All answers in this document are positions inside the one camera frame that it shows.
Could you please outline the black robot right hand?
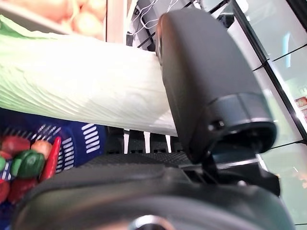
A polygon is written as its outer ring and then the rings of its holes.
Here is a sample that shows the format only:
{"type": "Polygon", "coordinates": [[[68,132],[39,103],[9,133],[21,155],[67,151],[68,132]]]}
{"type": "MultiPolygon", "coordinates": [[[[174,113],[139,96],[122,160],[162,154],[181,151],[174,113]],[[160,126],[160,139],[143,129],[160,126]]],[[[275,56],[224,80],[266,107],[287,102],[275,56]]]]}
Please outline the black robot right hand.
{"type": "Polygon", "coordinates": [[[81,167],[44,181],[17,207],[14,230],[293,230],[276,175],[257,154],[277,130],[262,90],[208,13],[165,13],[158,74],[191,168],[81,167]]]}

